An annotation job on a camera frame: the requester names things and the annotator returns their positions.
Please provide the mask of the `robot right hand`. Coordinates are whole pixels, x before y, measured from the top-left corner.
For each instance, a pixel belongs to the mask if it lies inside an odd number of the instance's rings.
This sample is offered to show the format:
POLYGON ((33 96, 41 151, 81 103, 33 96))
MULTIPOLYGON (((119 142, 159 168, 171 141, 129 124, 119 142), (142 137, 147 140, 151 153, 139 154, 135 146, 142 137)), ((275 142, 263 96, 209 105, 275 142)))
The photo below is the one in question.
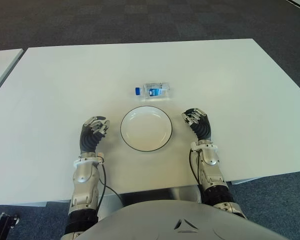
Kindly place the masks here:
POLYGON ((190 108, 182 113, 182 118, 192 129, 199 141, 211 140, 212 130, 208 115, 199 108, 190 108))

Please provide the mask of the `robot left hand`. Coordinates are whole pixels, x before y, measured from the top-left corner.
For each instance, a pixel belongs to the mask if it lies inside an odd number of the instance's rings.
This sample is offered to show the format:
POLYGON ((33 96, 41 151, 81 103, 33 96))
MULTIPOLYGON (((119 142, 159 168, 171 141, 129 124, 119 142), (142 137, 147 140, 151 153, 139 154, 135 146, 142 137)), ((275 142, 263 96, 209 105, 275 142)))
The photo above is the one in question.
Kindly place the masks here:
POLYGON ((104 116, 92 116, 81 128, 79 148, 80 154, 95 153, 97 145, 106 137, 110 121, 104 116))

